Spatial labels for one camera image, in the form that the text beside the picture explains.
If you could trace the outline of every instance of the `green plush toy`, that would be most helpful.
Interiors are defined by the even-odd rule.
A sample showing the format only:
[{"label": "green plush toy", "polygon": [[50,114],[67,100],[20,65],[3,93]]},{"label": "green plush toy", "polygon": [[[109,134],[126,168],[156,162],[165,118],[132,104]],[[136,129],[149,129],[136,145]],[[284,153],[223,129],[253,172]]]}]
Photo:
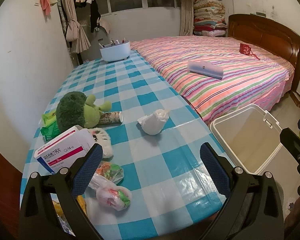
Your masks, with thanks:
[{"label": "green plush toy", "polygon": [[74,125],[80,125],[84,128],[95,127],[102,112],[110,111],[111,102],[106,101],[101,106],[96,106],[94,101],[96,97],[88,97],[79,91],[69,92],[61,98],[57,110],[58,128],[63,133]]}]

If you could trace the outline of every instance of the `pink striped bedsheet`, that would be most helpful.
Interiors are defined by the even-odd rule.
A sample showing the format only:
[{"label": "pink striped bedsheet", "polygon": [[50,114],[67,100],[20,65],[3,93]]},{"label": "pink striped bedsheet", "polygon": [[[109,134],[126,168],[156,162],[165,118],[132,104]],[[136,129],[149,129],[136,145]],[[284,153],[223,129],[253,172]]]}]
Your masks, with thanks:
[{"label": "pink striped bedsheet", "polygon": [[[239,52],[233,38],[164,37],[132,42],[138,53],[210,123],[254,103],[270,110],[291,89],[294,68],[287,60],[251,45],[255,57]],[[188,60],[224,68],[222,80],[190,73]]]}]

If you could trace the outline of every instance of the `window frame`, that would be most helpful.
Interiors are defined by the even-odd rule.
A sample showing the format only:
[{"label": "window frame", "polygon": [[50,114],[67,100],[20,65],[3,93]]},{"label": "window frame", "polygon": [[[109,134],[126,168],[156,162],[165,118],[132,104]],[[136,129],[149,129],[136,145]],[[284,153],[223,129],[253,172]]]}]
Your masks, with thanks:
[{"label": "window frame", "polygon": [[[173,9],[180,9],[180,7],[177,6],[177,0],[173,0],[174,7],[166,7],[166,6],[149,7],[148,6],[148,0],[141,0],[141,1],[142,1],[142,8],[126,9],[126,10],[122,10],[122,11],[138,10],[138,9],[148,9],[148,8],[169,8],[169,9],[173,8]],[[116,14],[118,12],[122,12],[122,11],[112,12],[110,0],[107,0],[107,5],[108,5],[108,13],[101,14],[101,16],[108,16],[108,15]]]}]

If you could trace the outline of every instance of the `cylindrical can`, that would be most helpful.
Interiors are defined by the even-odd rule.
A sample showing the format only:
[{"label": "cylindrical can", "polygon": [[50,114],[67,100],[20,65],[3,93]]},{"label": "cylindrical can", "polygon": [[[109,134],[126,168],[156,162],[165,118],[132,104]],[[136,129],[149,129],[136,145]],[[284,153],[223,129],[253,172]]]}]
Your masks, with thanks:
[{"label": "cylindrical can", "polygon": [[122,112],[104,113],[102,116],[100,116],[100,121],[99,121],[99,123],[101,124],[122,123],[122,122],[123,122]]}]

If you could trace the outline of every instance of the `curtain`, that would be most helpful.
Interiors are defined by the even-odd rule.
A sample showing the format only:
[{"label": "curtain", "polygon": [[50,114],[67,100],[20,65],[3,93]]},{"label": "curtain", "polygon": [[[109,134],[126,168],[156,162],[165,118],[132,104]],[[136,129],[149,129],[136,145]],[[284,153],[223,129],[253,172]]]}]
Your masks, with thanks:
[{"label": "curtain", "polygon": [[193,33],[193,0],[181,0],[180,36],[191,36]]},{"label": "curtain", "polygon": [[66,40],[72,41],[71,52],[80,53],[87,50],[91,44],[82,26],[77,21],[73,0],[62,0],[62,5],[68,20]]},{"label": "curtain", "polygon": [[61,6],[61,0],[57,0],[57,1],[58,1],[57,5],[58,5],[60,22],[61,22],[61,25],[62,25],[63,34],[66,34],[67,22],[66,22],[64,14],[63,14],[62,6]]}]

